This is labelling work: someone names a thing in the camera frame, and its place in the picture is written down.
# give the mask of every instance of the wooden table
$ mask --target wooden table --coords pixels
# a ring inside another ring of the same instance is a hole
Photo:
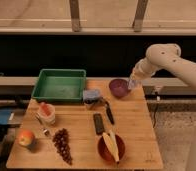
[[[87,89],[99,89],[111,106],[115,125],[111,125],[103,105],[91,110],[83,104],[54,104],[56,123],[48,126],[51,133],[66,128],[70,135],[73,165],[65,163],[56,152],[51,139],[42,133],[35,119],[38,103],[30,100],[20,129],[31,129],[37,138],[33,152],[14,142],[7,168],[35,169],[162,169],[162,159],[152,127],[142,87],[138,86],[122,99],[116,99],[108,88],[110,80],[89,80]],[[112,129],[122,137],[126,152],[119,165],[106,163],[98,154],[100,136],[95,134],[93,113],[100,112],[106,130]]]

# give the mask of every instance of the purple bowl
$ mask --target purple bowl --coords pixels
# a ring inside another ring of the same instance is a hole
[[[117,98],[124,97],[131,91],[128,89],[128,82],[120,78],[110,81],[109,89],[113,96]]]

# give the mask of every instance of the carrot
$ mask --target carrot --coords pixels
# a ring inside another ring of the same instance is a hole
[[[51,115],[49,107],[45,102],[41,102],[40,106],[41,106],[41,109],[42,109],[42,111],[44,112],[45,115],[47,115],[47,116]]]

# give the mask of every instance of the red apple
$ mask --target red apple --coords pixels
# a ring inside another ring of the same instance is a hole
[[[18,134],[18,143],[27,148],[31,148],[35,142],[35,135],[32,131],[24,129]]]

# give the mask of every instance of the knife handle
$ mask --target knife handle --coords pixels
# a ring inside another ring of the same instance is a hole
[[[111,124],[114,125],[114,123],[115,123],[114,118],[113,118],[112,111],[109,106],[106,107],[106,114],[107,114]]]

